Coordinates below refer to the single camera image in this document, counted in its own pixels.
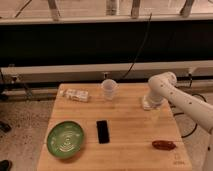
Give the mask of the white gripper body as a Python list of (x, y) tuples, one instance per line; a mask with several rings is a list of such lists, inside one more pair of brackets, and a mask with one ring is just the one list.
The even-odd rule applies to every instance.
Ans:
[(143, 101), (147, 101), (153, 106), (153, 109), (159, 107), (163, 102), (163, 97), (155, 92), (149, 92), (143, 97)]

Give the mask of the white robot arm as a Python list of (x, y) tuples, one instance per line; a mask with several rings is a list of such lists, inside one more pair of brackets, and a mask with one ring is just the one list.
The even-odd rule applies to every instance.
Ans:
[(181, 109), (193, 121), (210, 134), (203, 171), (213, 171), (213, 105), (176, 88), (176, 75), (164, 72), (149, 78), (149, 92), (142, 98), (144, 110), (158, 108), (164, 99)]

